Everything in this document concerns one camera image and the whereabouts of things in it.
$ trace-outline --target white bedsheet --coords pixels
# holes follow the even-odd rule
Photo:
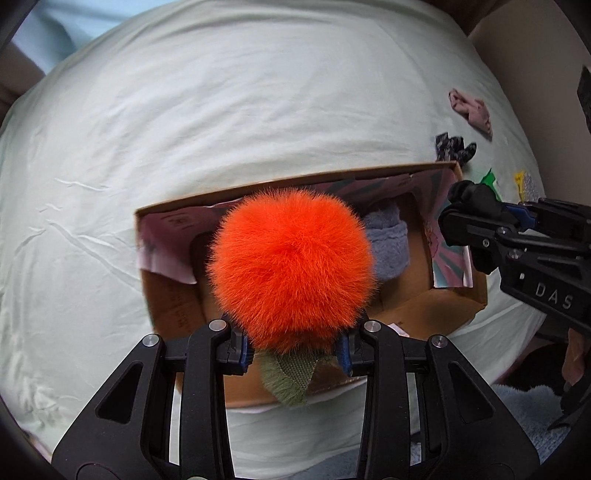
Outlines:
[[[151,330],[136,208],[433,161],[443,131],[477,142],[465,176],[492,167],[504,200],[518,200],[519,170],[541,185],[509,102],[459,27],[419,1],[379,5],[177,2],[101,36],[15,104],[0,136],[0,392],[50,450]],[[492,142],[451,110],[454,87],[484,98]],[[489,306],[452,336],[488,381],[542,318],[498,284],[491,275]],[[236,474],[286,476],[356,447],[363,401],[357,388],[301,410],[230,412]]]

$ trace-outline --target wall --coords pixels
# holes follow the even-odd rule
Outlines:
[[[577,97],[591,54],[553,0],[512,0],[471,33],[540,166],[546,195],[591,205],[591,133]]]

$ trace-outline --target green fabric tag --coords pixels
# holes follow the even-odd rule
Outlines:
[[[328,358],[323,352],[308,350],[294,350],[284,355],[259,351],[256,355],[263,385],[287,407],[301,407],[306,404],[306,390],[316,365]]]

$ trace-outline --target pink cloth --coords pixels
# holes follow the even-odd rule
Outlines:
[[[492,138],[491,116],[484,101],[453,89],[449,92],[452,108],[466,117],[468,123]]]

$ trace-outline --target orange pom pom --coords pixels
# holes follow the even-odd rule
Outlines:
[[[231,210],[212,246],[208,273],[224,311],[255,348],[330,351],[374,289],[371,245],[339,199],[282,190]]]

